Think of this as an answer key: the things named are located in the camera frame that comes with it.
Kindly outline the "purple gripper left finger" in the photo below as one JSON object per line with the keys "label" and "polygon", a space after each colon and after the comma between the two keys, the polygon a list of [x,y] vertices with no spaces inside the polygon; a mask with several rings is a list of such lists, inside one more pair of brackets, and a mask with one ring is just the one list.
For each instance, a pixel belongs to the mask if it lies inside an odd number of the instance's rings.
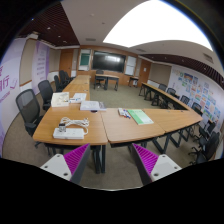
{"label": "purple gripper left finger", "polygon": [[72,183],[79,184],[90,155],[90,145],[82,145],[69,153],[56,154],[41,169]]}

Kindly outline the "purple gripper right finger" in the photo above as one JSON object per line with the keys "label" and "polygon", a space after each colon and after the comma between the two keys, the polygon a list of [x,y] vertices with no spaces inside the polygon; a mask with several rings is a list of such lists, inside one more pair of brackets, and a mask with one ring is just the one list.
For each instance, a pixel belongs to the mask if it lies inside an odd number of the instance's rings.
{"label": "purple gripper right finger", "polygon": [[137,144],[132,144],[131,153],[143,185],[181,170],[181,167],[166,154],[156,155]]}

